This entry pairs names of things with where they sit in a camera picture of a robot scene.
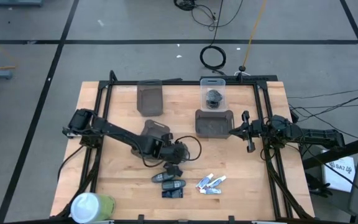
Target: wooden tabletop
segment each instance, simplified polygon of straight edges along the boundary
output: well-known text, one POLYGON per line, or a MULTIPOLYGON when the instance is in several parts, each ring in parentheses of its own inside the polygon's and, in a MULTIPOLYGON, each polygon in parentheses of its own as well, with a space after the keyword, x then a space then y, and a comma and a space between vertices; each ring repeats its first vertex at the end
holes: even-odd
MULTIPOLYGON (((77 108, 93 109, 98 82, 84 82, 77 108)), ((268 82, 273 114, 290 119, 287 97, 282 82, 268 82)), ((100 109, 103 105, 104 91, 100 109)), ((136 86, 114 86, 108 121, 133 133, 140 134, 147 119, 153 119, 170 127, 174 139, 195 134, 195 111, 200 108, 200 86, 163 86, 163 115, 144 118, 136 109, 136 86)), ((260 90, 262 107, 266 115, 263 93, 260 90)), ((248 110, 250 121, 257 119, 255 96, 251 86, 226 86, 226 101, 234 113, 234 124, 240 126, 241 114, 248 110)), ((274 220, 272 199, 265 162, 260 158, 262 142, 254 138, 256 150, 247 153, 247 141, 230 136, 227 139, 199 139, 203 146, 201 157, 194 162, 180 164, 186 180, 183 198, 162 198, 161 185, 150 178, 165 171, 162 166, 147 168, 131 154, 130 146, 104 137, 99 170, 97 193, 111 195, 116 199, 112 219, 136 220, 144 214, 147 220, 227 220, 234 215, 236 220, 274 220), (221 195, 204 195, 195 185, 206 175, 226 175, 218 186, 221 195)), ((80 139, 69 139, 65 157, 75 151, 80 139)), ((198 145, 192 139, 183 141, 191 155, 197 155, 198 145)), ((303 172, 300 154, 292 147, 281 150, 287 177, 287 185, 300 205, 314 215, 303 172)), ((72 198, 80 183, 85 150, 71 159, 63 168, 57 185, 51 215, 56 215, 72 198)), ((282 194, 277 188, 282 216, 285 209, 282 194)))

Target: gray floor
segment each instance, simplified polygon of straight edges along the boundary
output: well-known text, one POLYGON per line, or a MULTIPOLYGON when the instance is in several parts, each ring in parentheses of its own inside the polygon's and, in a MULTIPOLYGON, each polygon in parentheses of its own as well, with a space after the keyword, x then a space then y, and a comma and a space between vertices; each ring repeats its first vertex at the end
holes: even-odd
MULTIPOLYGON (((0 40, 58 40, 73 0, 45 1, 43 7, 0 7, 0 40)), ((218 13, 220 1, 198 1, 218 13)), ((219 28, 217 39, 248 39, 262 1, 245 0, 239 15, 219 28)), ((358 1, 347 0, 358 25, 358 1)), ((225 1, 221 21, 228 21, 240 1, 225 1)), ((204 17, 196 12, 199 20, 204 17)), ((68 40, 211 39, 189 12, 164 0, 80 0, 68 40)), ((339 1, 269 0, 256 39, 356 40, 339 1)), ((81 82, 177 78, 198 80, 214 75, 199 60, 206 44, 65 45, 6 221, 47 218, 56 188, 57 169, 67 139, 61 134, 75 109, 81 82)), ((220 44, 227 54, 222 71, 233 74, 246 45, 220 44)), ((56 45, 2 45, 18 61, 12 80, 0 80, 0 206, 22 149, 56 45)), ((207 52, 208 63, 220 55, 207 52)), ((10 65, 0 53, 0 66, 10 65)), ((252 75, 276 74, 288 96, 309 96, 358 88, 358 45, 253 45, 247 63, 252 75)), ((293 106, 342 103, 357 93, 310 100, 290 99, 293 106)), ((335 127, 358 136, 358 108, 321 115, 335 127)), ((329 129, 316 119, 303 127, 329 129)), ((346 142, 355 139, 346 136, 346 142)), ((321 198, 312 198, 317 217, 348 221, 349 215, 321 198)))

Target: wooden table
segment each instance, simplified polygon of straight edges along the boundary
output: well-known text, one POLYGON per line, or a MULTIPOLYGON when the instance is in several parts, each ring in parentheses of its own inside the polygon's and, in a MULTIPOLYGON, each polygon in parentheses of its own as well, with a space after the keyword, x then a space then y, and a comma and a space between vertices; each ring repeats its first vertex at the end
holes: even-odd
MULTIPOLYGON (((77 108, 93 109, 98 82, 84 82, 77 108)), ((287 97, 282 82, 268 82, 273 114, 290 119, 287 97)), ((104 91, 100 109, 103 105, 104 91)), ((260 90, 262 107, 265 110, 263 93, 260 90)), ((250 121, 257 119, 255 96, 251 86, 226 86, 226 101, 234 113, 234 124, 239 126, 241 114, 248 110, 250 121)), ((200 86, 163 86, 163 115, 144 118, 136 110, 136 86, 113 86, 108 121, 133 133, 140 134, 147 119, 153 119, 170 127, 174 139, 184 135, 195 135, 195 111, 200 108, 200 86)), ((68 140, 65 157, 78 148, 80 139, 68 140)), ((262 141, 254 138, 256 151, 247 153, 247 141, 230 136, 228 139, 200 139, 203 146, 201 157, 194 162, 180 165, 186 180, 184 198, 161 197, 161 185, 150 178, 165 171, 162 166, 147 168, 133 156, 130 146, 105 137, 99 170, 97 193, 111 195, 116 199, 116 210, 112 219, 136 220, 144 214, 147 220, 227 220, 234 215, 236 220, 274 220, 272 199, 265 162, 260 158, 262 141), (204 195, 195 185, 206 175, 226 175, 227 179, 218 187, 221 195, 204 195)), ((198 145, 192 139, 183 141, 191 155, 197 155, 198 145)), ((300 154, 292 147, 281 150, 282 161, 290 192, 302 207, 314 215, 303 172, 300 154)), ((51 215, 55 215, 68 203, 79 186, 85 150, 70 160, 62 170, 51 215)), ((277 188, 282 216, 285 207, 282 194, 277 188)))

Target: toothpaste tube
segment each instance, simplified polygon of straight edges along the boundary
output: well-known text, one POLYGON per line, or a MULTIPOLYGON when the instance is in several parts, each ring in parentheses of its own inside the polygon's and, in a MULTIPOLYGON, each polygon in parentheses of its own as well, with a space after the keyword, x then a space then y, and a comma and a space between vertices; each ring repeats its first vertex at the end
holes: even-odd
POLYGON ((204 177, 202 180, 200 180, 200 182, 196 185, 196 188, 198 190, 201 190, 205 187, 205 185, 208 184, 208 182, 211 180, 211 178, 213 177, 214 175, 213 174, 210 174, 206 177, 204 177))
POLYGON ((202 194, 221 194, 222 191, 221 191, 221 189, 210 189, 210 188, 207 188, 207 189, 201 189, 201 190, 200 190, 200 193, 202 193, 202 194))
POLYGON ((223 182, 224 180, 226 180, 226 176, 225 176, 225 175, 222 176, 222 177, 220 177, 220 178, 217 178, 217 179, 215 179, 214 181, 212 181, 211 183, 207 184, 206 187, 211 187, 211 188, 216 187, 216 186, 218 186, 221 182, 223 182))

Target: concrete floor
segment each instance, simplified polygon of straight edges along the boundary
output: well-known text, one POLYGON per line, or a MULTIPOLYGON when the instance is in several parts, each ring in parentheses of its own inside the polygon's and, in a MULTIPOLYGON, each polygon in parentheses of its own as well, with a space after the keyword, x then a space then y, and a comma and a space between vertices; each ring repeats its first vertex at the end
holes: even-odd
MULTIPOLYGON (((59 40, 74 0, 48 0, 43 7, 0 7, 0 40, 59 40)), ((358 26, 358 1, 347 0, 358 26)), ((240 0, 225 1, 222 23, 237 10, 240 0)), ((217 39, 248 39, 262 1, 245 0, 238 16, 218 30, 217 39)), ((198 0, 213 12, 220 1, 198 0)), ((207 22, 202 13, 195 16, 207 22)), ((105 80, 113 69, 119 80, 177 78, 198 80, 214 75, 199 60, 213 32, 196 24, 189 12, 165 0, 80 0, 67 40, 178 40, 206 39, 205 44, 66 44, 37 124, 9 211, 7 222, 47 218, 62 163, 66 137, 62 126, 72 116, 83 81, 105 80)), ((338 0, 268 0, 255 39, 259 40, 357 40, 338 0)), ((0 80, 0 206, 22 150, 39 102, 51 62, 54 44, 2 44, 19 61, 12 80, 0 80)), ((227 55, 222 69, 233 74, 242 63, 245 44, 216 44, 227 55)), ((205 54, 219 63, 216 52, 205 54)), ((0 53, 0 66, 10 65, 0 53)), ((358 89, 358 44, 255 44, 247 72, 275 74, 288 96, 310 96, 358 89)), ((291 99, 293 106, 325 106, 342 103, 357 93, 310 100, 291 99)), ((358 136, 358 107, 339 108, 321 115, 335 127, 358 136)), ((302 127, 329 129, 317 119, 302 127)), ((355 139, 349 136, 346 142, 355 139)), ((312 198, 316 216, 348 221, 350 215, 321 198, 312 198)))

